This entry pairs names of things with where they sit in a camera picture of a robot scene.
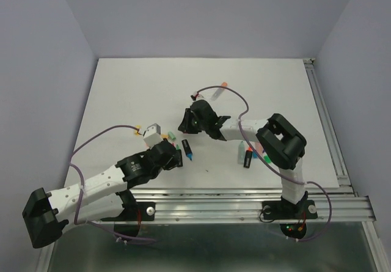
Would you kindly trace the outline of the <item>mint pen cap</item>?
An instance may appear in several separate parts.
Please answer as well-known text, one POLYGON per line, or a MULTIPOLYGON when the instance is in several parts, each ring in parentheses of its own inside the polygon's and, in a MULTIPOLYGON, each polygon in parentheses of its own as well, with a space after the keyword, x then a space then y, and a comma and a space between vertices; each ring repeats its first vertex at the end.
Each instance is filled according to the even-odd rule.
POLYGON ((169 131, 169 132, 167 133, 167 135, 168 135, 168 137, 169 137, 172 141, 175 141, 175 140, 176 140, 176 136, 175 136, 171 131, 169 131))

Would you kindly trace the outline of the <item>blue black highlighter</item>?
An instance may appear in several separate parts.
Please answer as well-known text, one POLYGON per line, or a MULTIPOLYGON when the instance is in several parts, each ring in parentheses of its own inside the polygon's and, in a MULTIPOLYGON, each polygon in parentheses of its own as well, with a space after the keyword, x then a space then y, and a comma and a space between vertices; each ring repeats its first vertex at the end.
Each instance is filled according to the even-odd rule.
POLYGON ((193 153, 192 153, 192 150, 191 150, 191 147, 189 145, 188 140, 187 139, 183 139, 181 141, 181 143, 182 143, 183 149, 185 151, 185 155, 192 161, 193 153))

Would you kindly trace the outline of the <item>yellow pen cap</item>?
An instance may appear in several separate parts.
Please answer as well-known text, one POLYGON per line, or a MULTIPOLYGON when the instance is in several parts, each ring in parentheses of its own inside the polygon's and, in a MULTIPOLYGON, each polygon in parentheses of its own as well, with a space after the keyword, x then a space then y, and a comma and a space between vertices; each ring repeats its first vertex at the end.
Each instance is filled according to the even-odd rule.
POLYGON ((142 136, 142 128, 140 125, 136 125, 136 129, 134 130, 134 134, 137 136, 142 136))

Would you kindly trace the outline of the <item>mint cap translucent highlighter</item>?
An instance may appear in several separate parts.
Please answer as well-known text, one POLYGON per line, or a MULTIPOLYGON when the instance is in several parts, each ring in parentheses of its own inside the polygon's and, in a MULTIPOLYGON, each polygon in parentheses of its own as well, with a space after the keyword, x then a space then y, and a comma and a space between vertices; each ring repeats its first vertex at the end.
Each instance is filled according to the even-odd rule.
POLYGON ((246 156, 246 149, 244 146, 244 142, 241 141, 238 146, 238 164, 244 164, 245 156, 246 156))

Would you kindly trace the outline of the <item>orange black highlighter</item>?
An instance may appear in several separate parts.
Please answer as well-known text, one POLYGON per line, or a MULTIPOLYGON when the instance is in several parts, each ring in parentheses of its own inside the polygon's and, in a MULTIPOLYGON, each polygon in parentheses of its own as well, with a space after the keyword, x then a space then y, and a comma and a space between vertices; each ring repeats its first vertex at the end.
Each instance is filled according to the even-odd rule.
POLYGON ((252 161, 252 157, 253 157, 253 151, 252 151, 251 148, 249 147, 249 148, 245 151, 244 163, 243 163, 243 167, 244 167, 244 168, 246 168, 246 169, 249 169, 249 168, 250 168, 250 164, 251 164, 251 161, 252 161))

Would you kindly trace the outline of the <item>green pen cap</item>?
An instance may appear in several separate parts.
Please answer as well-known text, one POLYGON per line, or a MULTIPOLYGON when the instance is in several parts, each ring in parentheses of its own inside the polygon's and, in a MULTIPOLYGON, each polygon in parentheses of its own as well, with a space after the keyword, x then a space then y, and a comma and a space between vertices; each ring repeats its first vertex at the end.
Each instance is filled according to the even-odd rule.
POLYGON ((268 164, 271 164, 271 160, 270 160, 269 156, 268 156, 266 153, 263 154, 263 159, 264 159, 268 164))

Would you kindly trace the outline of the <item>green black highlighter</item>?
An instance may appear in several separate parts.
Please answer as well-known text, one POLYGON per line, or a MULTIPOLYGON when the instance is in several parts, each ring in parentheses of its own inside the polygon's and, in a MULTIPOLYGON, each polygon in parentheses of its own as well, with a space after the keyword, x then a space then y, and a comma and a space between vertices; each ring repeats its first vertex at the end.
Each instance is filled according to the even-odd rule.
POLYGON ((175 146, 175 150, 176 150, 175 159, 177 162, 177 167, 183 167, 182 151, 178 144, 175 146))

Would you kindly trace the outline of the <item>tan cap translucent highlighter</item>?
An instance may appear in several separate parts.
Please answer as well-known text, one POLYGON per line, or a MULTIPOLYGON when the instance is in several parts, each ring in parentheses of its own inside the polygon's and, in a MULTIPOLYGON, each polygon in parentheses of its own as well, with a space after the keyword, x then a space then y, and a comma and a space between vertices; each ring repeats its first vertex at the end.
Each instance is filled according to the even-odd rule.
POLYGON ((263 147, 262 147, 262 145, 261 145, 259 142, 256 142, 256 143, 255 143, 255 149, 256 149, 256 151, 257 151, 260 155, 262 155, 262 153, 263 153, 263 147))

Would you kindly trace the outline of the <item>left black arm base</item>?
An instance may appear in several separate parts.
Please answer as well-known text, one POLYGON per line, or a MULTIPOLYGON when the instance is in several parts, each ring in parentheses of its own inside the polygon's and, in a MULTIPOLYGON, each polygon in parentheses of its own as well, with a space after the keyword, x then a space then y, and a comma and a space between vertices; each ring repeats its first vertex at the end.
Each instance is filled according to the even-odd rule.
POLYGON ((130 224, 120 224, 113 227, 115 236, 126 244, 153 244, 155 239, 142 238, 139 236, 141 224, 155 220, 156 203, 138 202, 130 190, 115 194, 122 201, 121 212, 114 216, 101 218, 102 222, 130 222, 130 224))

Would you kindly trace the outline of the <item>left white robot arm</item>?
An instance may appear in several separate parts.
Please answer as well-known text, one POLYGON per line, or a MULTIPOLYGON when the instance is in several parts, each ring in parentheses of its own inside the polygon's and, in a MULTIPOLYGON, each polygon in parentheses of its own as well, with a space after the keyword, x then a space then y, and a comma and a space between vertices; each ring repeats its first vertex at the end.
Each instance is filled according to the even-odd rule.
POLYGON ((147 209, 138 206, 131 189, 157 178, 161 171, 178 167, 181 155, 167 139, 143 152, 128 156, 106 171, 80 183, 46 192, 34 190, 22 211, 32 247, 48 246, 57 241, 71 223, 124 220, 139 224, 148 219, 147 209), (117 215, 81 217, 81 209, 113 195, 120 199, 115 205, 117 215))

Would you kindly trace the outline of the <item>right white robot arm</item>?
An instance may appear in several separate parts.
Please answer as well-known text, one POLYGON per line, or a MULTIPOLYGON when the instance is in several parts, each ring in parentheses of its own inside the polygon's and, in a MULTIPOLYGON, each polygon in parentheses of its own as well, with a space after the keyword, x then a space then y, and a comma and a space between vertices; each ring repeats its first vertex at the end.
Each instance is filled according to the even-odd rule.
POLYGON ((185 134, 205 132, 220 141, 257 142, 272 164, 278 167, 282 182, 281 210, 295 217, 308 198, 302 174, 302 157, 307 141, 283 115, 275 113, 268 119, 241 120, 218 116, 205 100, 195 101, 185 109, 178 131, 185 134))

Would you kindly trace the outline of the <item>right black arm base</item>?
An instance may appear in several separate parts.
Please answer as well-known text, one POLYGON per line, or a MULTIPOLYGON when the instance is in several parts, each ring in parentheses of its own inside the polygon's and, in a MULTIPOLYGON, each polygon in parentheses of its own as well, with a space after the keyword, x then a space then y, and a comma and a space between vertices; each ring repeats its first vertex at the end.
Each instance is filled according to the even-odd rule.
POLYGON ((286 200, 268 200, 262 203, 259 220, 263 223, 280 223, 281 232, 288 238, 303 240, 307 232, 307 221, 317 219, 317 209, 312 200, 305 200, 296 205, 286 200))

